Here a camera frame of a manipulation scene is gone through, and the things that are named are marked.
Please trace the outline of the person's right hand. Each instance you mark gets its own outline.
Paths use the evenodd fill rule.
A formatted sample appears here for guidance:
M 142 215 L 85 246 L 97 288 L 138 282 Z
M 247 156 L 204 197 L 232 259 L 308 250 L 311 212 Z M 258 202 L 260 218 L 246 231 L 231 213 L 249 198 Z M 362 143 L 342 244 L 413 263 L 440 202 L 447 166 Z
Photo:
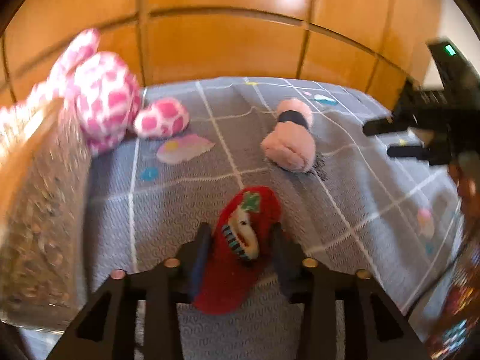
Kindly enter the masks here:
M 460 154 L 449 164 L 448 174 L 456 185 L 465 217 L 479 220 L 479 155 L 472 151 Z

